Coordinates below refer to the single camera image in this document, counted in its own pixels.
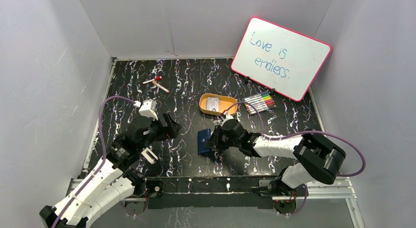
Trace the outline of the blue leather card holder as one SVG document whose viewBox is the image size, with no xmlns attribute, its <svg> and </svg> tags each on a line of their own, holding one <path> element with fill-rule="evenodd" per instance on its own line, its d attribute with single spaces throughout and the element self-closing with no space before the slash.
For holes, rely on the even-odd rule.
<svg viewBox="0 0 416 228">
<path fill-rule="evenodd" d="M 211 148 L 205 146 L 211 137 L 211 129 L 206 128 L 198 131 L 197 134 L 197 153 L 198 155 L 207 155 L 212 152 Z"/>
</svg>

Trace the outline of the orange oval tray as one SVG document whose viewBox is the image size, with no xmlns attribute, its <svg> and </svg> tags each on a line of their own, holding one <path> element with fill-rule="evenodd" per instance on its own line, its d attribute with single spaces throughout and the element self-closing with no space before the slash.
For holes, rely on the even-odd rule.
<svg viewBox="0 0 416 228">
<path fill-rule="evenodd" d="M 227 96 L 222 96 L 213 93 L 205 93 L 200 97 L 199 108 L 200 111 L 214 116 L 220 116 L 224 111 L 228 110 L 228 113 L 234 116 L 237 112 L 237 99 Z"/>
</svg>

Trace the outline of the silver credit card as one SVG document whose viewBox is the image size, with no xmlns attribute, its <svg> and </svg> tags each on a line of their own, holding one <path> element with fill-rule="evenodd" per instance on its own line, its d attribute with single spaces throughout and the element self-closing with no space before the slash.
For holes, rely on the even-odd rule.
<svg viewBox="0 0 416 228">
<path fill-rule="evenodd" d="M 213 112 L 219 112 L 219 98 L 217 97 L 208 97 L 207 98 L 207 104 L 206 104 L 206 110 L 213 111 Z"/>
</svg>

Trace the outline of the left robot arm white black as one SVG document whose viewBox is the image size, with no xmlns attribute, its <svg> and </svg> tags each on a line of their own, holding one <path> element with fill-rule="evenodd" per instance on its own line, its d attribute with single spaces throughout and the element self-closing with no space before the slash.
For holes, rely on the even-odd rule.
<svg viewBox="0 0 416 228">
<path fill-rule="evenodd" d="M 174 139 L 182 126 L 168 113 L 158 117 L 137 115 L 126 131 L 106 148 L 90 174 L 63 200 L 39 212 L 47 228 L 89 228 L 106 211 L 129 196 L 147 195 L 146 178 L 131 167 L 140 157 L 155 164 L 150 146 Z"/>
</svg>

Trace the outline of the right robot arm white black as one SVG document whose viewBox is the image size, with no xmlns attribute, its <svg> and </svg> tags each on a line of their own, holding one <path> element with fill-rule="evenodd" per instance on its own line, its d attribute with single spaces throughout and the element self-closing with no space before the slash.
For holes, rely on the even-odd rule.
<svg viewBox="0 0 416 228">
<path fill-rule="evenodd" d="M 290 195 L 296 187 L 312 181 L 333 184 L 346 158 L 346 152 L 320 131 L 306 131 L 295 136 L 272 137 L 249 132 L 236 119 L 216 126 L 204 147 L 224 151 L 235 147 L 249 157 L 278 156 L 298 162 L 279 174 L 277 191 Z"/>
</svg>

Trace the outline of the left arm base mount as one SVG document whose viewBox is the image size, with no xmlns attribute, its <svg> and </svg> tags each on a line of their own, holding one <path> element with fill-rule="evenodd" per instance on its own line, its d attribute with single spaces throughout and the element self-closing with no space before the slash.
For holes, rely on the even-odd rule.
<svg viewBox="0 0 416 228">
<path fill-rule="evenodd" d="M 150 199 L 162 198 L 163 186 L 161 180 L 143 182 L 140 186 L 135 187 L 132 195 L 122 199 L 119 205 L 126 212 L 126 216 L 136 219 L 148 209 Z"/>
</svg>

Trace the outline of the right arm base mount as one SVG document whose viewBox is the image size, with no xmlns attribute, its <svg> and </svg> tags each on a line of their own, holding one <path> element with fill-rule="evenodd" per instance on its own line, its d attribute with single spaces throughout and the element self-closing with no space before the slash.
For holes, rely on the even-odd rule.
<svg viewBox="0 0 416 228">
<path fill-rule="evenodd" d="M 299 213 L 305 206 L 309 195 L 305 184 L 290 188 L 280 179 L 260 180 L 252 191 L 261 197 L 283 197 L 283 199 L 273 199 L 273 207 L 278 214 L 286 217 Z"/>
</svg>

